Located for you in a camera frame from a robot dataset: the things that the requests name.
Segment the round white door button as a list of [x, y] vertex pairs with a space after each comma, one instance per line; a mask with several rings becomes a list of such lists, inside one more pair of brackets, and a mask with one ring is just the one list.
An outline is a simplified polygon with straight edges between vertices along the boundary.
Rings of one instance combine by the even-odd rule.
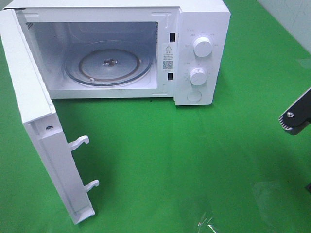
[[202, 98], [202, 93], [200, 91], [191, 91], [187, 94], [187, 99], [189, 102], [199, 102]]

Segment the white microwave knob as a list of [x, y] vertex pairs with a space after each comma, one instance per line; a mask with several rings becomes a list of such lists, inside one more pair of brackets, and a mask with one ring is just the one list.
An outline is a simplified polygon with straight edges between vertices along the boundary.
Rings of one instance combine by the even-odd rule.
[[207, 57], [213, 50], [213, 43], [207, 36], [200, 36], [193, 42], [193, 51], [197, 57]]
[[190, 72], [190, 82], [194, 86], [203, 85], [207, 81], [207, 74], [202, 68], [195, 68]]

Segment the white microwave door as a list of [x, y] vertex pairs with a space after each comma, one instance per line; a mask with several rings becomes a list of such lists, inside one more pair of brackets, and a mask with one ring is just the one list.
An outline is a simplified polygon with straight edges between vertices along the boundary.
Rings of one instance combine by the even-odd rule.
[[73, 223], [78, 224], [95, 214], [87, 193], [99, 181], [83, 184], [71, 152], [88, 144], [89, 138], [67, 141], [15, 10], [1, 11], [0, 36], [22, 124]]

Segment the white warning label sticker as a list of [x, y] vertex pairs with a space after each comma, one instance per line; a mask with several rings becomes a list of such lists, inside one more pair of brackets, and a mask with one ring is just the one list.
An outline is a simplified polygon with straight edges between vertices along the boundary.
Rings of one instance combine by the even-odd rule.
[[161, 44], [160, 65], [163, 71], [172, 72], [174, 70], [174, 46], [172, 43]]

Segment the white microwave oven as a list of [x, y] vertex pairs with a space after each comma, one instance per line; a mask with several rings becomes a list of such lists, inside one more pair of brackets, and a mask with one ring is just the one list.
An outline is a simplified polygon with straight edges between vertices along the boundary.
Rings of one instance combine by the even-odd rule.
[[[172, 97], [176, 105], [212, 103], [230, 11], [221, 0], [15, 0], [13, 9], [51, 99]], [[207, 36], [213, 50], [197, 57], [193, 42]], [[120, 40], [156, 46], [149, 71], [130, 83], [98, 87], [79, 83], [64, 70], [73, 47]], [[174, 46], [174, 70], [163, 71], [161, 44]], [[190, 72], [202, 68], [207, 81], [190, 82]], [[187, 94], [200, 91], [199, 102]]]

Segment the glass microwave turntable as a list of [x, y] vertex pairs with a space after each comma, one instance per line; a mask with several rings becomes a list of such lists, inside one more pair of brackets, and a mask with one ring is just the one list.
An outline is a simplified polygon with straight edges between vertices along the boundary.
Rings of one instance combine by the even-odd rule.
[[100, 41], [73, 47], [64, 62], [64, 70], [70, 78], [85, 85], [117, 86], [146, 74], [155, 56], [155, 45]]

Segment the clear tape patch on table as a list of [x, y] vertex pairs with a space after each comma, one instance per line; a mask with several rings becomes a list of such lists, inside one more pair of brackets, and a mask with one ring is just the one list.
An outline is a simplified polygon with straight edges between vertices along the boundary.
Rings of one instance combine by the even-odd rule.
[[269, 232], [280, 232], [288, 223], [289, 205], [278, 181], [257, 182], [252, 192]]

